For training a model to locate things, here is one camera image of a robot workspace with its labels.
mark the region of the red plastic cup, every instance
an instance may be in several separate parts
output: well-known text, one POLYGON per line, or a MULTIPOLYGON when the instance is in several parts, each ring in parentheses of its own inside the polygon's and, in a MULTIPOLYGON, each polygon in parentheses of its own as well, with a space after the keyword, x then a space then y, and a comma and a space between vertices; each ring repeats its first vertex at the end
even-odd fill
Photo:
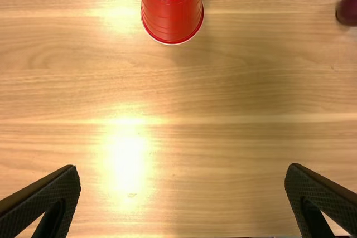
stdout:
POLYGON ((192 39, 204 19, 202 0, 141 0, 141 20, 147 33, 166 45, 192 39))

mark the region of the wooden table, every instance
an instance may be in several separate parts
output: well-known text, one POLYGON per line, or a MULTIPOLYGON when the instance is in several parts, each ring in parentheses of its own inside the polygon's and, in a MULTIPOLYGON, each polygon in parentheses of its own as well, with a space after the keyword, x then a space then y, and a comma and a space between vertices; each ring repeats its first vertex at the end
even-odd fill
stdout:
POLYGON ((196 38, 167 47, 140 0, 0 0, 0 198, 72 163, 69 237, 298 235, 290 163, 357 191, 337 1, 204 0, 196 38))

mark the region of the purple object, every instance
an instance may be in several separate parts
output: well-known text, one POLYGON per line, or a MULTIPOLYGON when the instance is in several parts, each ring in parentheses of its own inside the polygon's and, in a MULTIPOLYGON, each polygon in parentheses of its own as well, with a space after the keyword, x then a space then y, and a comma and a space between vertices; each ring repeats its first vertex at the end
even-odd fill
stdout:
POLYGON ((357 0, 341 0, 336 18, 343 25, 357 26, 357 0))

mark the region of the dark red object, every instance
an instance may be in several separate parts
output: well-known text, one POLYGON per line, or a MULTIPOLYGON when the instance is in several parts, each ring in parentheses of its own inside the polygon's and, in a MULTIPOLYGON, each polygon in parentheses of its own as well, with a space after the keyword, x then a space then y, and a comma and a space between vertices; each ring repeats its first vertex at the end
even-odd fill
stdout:
POLYGON ((156 41, 177 45, 193 38, 204 18, 202 0, 141 0, 145 30, 156 41))
POLYGON ((357 0, 341 0, 336 18, 343 25, 357 26, 357 0))

